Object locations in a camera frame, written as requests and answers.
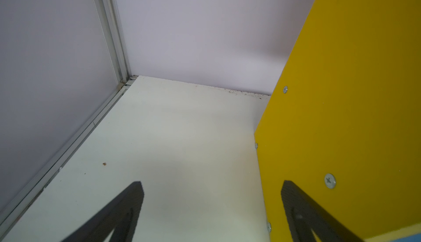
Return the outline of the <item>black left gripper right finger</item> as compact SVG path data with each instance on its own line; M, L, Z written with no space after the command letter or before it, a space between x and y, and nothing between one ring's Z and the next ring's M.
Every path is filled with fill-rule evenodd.
M361 242L292 181L284 181L281 198L294 242Z

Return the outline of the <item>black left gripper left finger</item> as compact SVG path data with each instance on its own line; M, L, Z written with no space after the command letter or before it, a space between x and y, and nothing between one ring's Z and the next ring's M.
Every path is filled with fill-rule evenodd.
M131 183L79 229L64 239L65 242L131 242L133 240L144 190L140 181Z

